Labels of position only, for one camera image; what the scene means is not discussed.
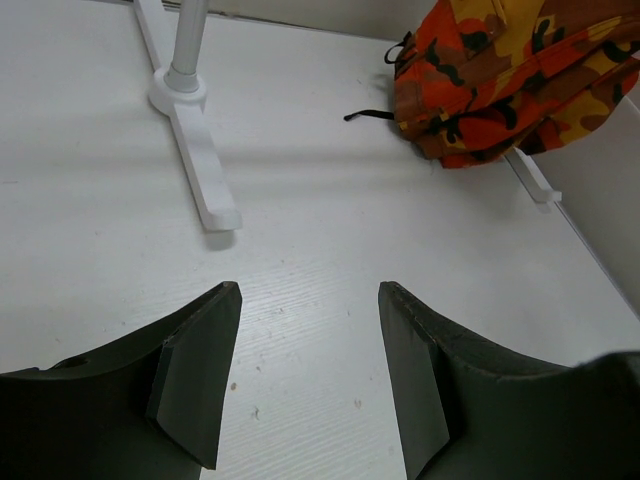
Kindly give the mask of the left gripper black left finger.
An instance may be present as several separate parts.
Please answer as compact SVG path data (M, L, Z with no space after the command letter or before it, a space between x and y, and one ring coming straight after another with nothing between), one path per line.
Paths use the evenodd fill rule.
M217 465L242 308L223 282L49 369L1 377L5 479L196 479Z

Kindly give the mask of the orange camouflage trousers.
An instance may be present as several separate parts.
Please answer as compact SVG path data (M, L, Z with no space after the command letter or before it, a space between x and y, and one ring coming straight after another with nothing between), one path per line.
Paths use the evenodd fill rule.
M381 118L448 169L528 155L601 127L639 78L636 0L442 0L384 58Z

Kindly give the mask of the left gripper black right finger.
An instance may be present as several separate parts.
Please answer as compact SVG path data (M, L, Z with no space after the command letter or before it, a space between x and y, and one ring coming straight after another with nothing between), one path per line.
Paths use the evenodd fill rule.
M395 282L379 316L410 479L635 479L639 355L574 367L494 343Z

